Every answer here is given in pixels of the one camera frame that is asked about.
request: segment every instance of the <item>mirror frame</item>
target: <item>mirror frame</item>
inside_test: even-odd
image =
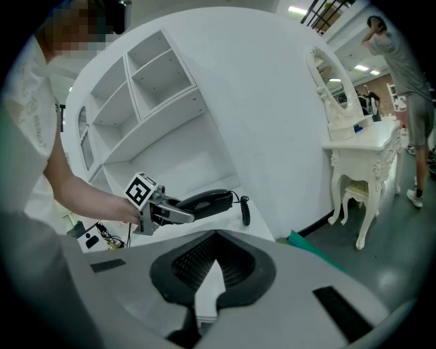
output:
[[[322,59],[324,62],[330,65],[332,69],[336,70],[339,78],[341,79],[345,95],[347,96],[347,108],[341,107],[341,105],[336,101],[332,93],[329,91],[326,83],[322,80],[322,77],[315,64],[315,60],[317,58]],[[309,66],[311,75],[317,85],[317,92],[326,107],[328,127],[330,129],[341,129],[341,125],[344,122],[346,122],[346,124],[349,124],[349,121],[352,122],[352,120],[349,118],[355,120],[364,119],[363,111],[360,107],[360,102],[358,100],[356,91],[354,90],[352,81],[337,57],[331,57],[326,51],[314,46],[307,55],[307,65]]]

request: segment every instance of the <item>white vanity table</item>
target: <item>white vanity table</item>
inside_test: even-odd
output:
[[[364,195],[367,210],[356,241],[356,248],[362,249],[369,226],[378,212],[380,198],[384,192],[384,181],[388,178],[390,167],[397,154],[399,158],[396,163],[395,193],[400,192],[402,166],[400,125],[397,120],[392,119],[374,123],[371,115],[363,115],[353,84],[337,57],[330,56],[315,47],[308,54],[307,63],[326,109],[331,139],[323,142],[322,145],[323,149],[332,151],[331,190],[334,213],[328,222],[333,225],[341,211],[343,176],[353,181],[367,182],[368,192]],[[322,78],[320,71],[325,66],[330,66],[333,73]],[[346,105],[345,103],[340,105],[333,97],[332,91],[339,91],[341,88],[332,87],[331,78],[341,83],[347,96]],[[355,132],[356,124],[362,127],[362,130]]]
[[[348,176],[355,181],[368,182],[369,199],[356,248],[365,244],[369,226],[379,208],[383,182],[388,178],[389,170],[398,154],[395,174],[395,193],[400,192],[400,175],[403,158],[399,122],[386,120],[372,124],[347,140],[332,140],[323,144],[324,149],[332,151],[332,197],[333,216],[328,223],[334,224],[341,211],[341,179]]]

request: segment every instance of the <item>wire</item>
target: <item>wire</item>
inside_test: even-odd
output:
[[[120,247],[125,246],[124,241],[121,239],[121,237],[119,237],[118,235],[111,235],[109,233],[109,230],[101,222],[97,222],[95,226],[97,227],[98,233],[102,236],[104,241],[106,241],[107,243],[118,241],[120,243]]]
[[[235,193],[233,190],[229,190],[229,192],[235,194],[236,198],[238,199],[238,201],[233,202],[233,204],[240,204],[240,210],[243,214],[243,224],[245,226],[249,226],[250,225],[250,208],[248,207],[248,200],[250,200],[250,198],[248,196],[241,196],[239,199],[239,196],[237,193]]]
[[[229,192],[235,194],[236,198],[238,199],[238,201],[232,202],[232,204],[240,204],[240,200],[239,200],[239,196],[237,193],[235,193],[233,190],[229,190]]]
[[[127,235],[127,243],[126,247],[130,247],[131,240],[130,240],[130,230],[131,230],[131,223],[129,223],[129,234]]]

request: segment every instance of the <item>shorts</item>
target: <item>shorts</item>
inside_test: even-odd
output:
[[[434,124],[434,108],[431,100],[420,95],[406,97],[409,119],[409,144],[415,148],[425,147]]]

